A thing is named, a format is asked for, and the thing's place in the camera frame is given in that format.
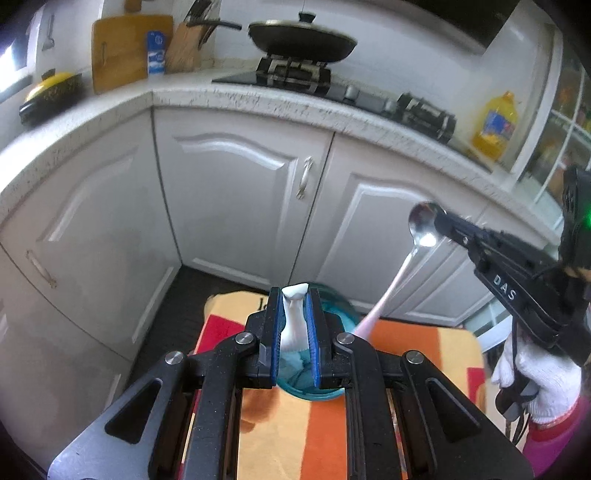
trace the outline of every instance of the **yellow bottle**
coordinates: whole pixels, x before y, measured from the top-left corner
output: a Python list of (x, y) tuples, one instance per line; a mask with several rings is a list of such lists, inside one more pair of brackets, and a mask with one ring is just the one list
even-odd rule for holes
[(488, 102), (477, 123), (472, 145), (487, 157), (498, 160), (511, 139), (518, 116), (512, 92)]

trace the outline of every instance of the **cabinet door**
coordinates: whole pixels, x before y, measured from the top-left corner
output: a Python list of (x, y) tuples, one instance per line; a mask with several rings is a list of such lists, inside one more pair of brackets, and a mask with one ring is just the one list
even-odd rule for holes
[[(512, 233), (543, 248), (545, 240), (511, 214), (489, 205), (473, 219), (479, 226)], [(492, 293), (474, 275), (474, 264), (466, 250), (446, 239), (440, 244), (437, 269), (389, 317), (420, 323), (456, 326), (489, 302)]]
[[(410, 252), (408, 214), (431, 200), (477, 215), (484, 198), (414, 160), (335, 136), (291, 283), (318, 281), (336, 288), (359, 310), (383, 295)], [(437, 267), (420, 256), (395, 294), (407, 298), (413, 278)]]
[(41, 467), (125, 386), (131, 362), (58, 312), (0, 248), (0, 420)]
[(285, 285), (332, 134), (235, 112), (163, 109), (155, 118), (183, 264), (266, 290)]
[(0, 232), (27, 278), (128, 359), (180, 266), (148, 112), (61, 165)]

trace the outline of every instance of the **speckled countertop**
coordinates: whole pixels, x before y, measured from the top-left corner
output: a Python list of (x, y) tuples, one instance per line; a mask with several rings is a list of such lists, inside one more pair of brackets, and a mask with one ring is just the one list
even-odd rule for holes
[(558, 243), (558, 234), (502, 188), (507, 174), (488, 173), (466, 157), (403, 125), (329, 100), (269, 88), (211, 83), (238, 73), (210, 69), (143, 80), (92, 96), (26, 132), (0, 152), (0, 225), (64, 160), (115, 125), (152, 106), (215, 108), (274, 116), (359, 138), (441, 171), (476, 190)]

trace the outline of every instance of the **cabinet handle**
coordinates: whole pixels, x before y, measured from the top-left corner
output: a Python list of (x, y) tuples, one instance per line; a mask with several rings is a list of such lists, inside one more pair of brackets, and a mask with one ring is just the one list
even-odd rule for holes
[(308, 157), (304, 160), (304, 173), (301, 175), (300, 188), (298, 188), (296, 195), (298, 200), (304, 198), (304, 192), (308, 186), (308, 177), (310, 176), (312, 165), (314, 165), (314, 160), (312, 160), (312, 157)]
[(41, 46), (41, 51), (50, 50), (56, 46), (56, 41), (53, 40), (53, 22), (55, 21), (56, 16), (51, 14), (49, 17), (49, 23), (47, 26), (47, 37)]
[(49, 286), (51, 288), (57, 288), (57, 282), (49, 274), (49, 272), (45, 269), (45, 267), (43, 265), (41, 265), (41, 262), (39, 262), (39, 260), (37, 259), (37, 257), (35, 256), (35, 254), (33, 253), (32, 250), (27, 250), (27, 258), (28, 258), (29, 262), (31, 262), (33, 264), (33, 267), (35, 267), (37, 269), (37, 271), (39, 272), (39, 275), (41, 275), (45, 279), (45, 281), (47, 283), (49, 283)]

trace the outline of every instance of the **gloved hand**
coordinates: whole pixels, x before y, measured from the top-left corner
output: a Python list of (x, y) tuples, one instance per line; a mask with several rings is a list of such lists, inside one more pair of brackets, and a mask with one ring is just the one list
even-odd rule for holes
[[(517, 370), (540, 386), (537, 397), (527, 404), (534, 423), (552, 423), (572, 410), (579, 398), (582, 377), (581, 368), (568, 356), (552, 355), (530, 338), (522, 338), (518, 332), (515, 365)], [(514, 379), (513, 345), (509, 335), (491, 381), (506, 388)]]

